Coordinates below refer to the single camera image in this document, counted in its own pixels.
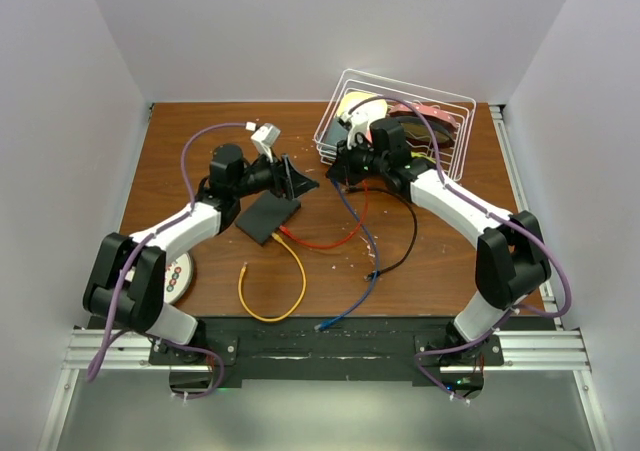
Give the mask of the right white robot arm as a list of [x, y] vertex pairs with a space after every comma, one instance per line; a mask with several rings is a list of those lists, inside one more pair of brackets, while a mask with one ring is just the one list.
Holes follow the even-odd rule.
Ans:
[[480, 337], [551, 276], [537, 218], [491, 205], [449, 179], [432, 160], [415, 156], [394, 118], [375, 121], [369, 138], [358, 132], [340, 140], [327, 177], [345, 185], [377, 177], [474, 246], [476, 292], [445, 340], [446, 353], [456, 363], [476, 357]]

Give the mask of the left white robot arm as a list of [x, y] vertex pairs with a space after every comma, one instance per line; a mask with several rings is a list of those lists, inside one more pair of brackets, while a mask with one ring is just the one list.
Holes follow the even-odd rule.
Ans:
[[158, 225], [132, 235], [107, 235], [91, 271], [83, 307], [105, 320], [105, 338], [115, 327], [171, 341], [173, 353], [185, 363], [200, 361], [207, 339], [197, 332], [199, 321], [167, 303], [167, 265], [201, 242], [224, 232], [241, 210], [241, 199], [269, 191], [292, 200], [317, 188], [284, 154], [259, 156], [248, 162], [235, 144], [216, 148], [209, 176], [194, 201]]

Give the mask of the black network switch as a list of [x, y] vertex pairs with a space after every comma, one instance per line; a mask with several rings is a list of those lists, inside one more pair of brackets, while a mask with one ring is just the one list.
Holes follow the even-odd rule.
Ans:
[[264, 246], [300, 208], [298, 199], [276, 197], [266, 191], [239, 215], [235, 226], [258, 245]]

